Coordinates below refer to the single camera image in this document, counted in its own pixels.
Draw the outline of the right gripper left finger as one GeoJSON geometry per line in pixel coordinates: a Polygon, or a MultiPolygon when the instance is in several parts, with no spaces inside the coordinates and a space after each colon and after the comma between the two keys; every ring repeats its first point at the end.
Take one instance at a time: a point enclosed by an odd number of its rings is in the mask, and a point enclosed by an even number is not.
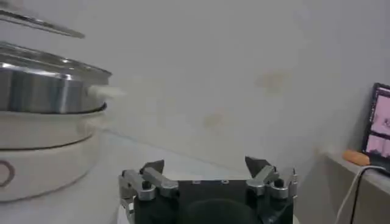
{"type": "Polygon", "coordinates": [[[179,196],[179,182],[163,175],[163,159],[147,162],[140,170],[123,170],[118,177],[119,195],[124,201],[152,201],[158,195],[166,198],[179,196]]]}

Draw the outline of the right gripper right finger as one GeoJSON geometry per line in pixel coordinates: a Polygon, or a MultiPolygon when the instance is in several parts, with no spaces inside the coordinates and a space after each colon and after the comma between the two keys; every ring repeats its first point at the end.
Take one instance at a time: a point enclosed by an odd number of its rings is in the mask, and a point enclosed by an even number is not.
{"type": "Polygon", "coordinates": [[[246,180],[246,186],[256,196],[269,194],[277,200],[297,197],[298,175],[295,168],[279,171],[265,159],[245,156],[244,160],[252,177],[246,180]]]}

